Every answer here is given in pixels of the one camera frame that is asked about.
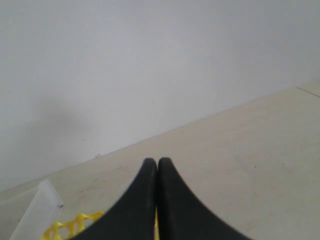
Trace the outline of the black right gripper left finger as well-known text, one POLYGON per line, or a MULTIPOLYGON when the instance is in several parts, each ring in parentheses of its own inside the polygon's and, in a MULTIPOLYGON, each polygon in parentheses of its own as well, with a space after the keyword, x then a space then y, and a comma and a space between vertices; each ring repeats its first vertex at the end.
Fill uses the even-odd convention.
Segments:
POLYGON ((157 163, 146 158, 119 200, 74 240, 153 240, 157 163))

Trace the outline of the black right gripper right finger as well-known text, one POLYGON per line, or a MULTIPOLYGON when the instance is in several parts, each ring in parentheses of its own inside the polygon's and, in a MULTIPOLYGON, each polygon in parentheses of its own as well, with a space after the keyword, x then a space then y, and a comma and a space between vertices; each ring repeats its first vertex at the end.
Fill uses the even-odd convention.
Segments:
POLYGON ((161 240, 249 239, 196 197, 169 157, 158 162, 156 206, 161 240))

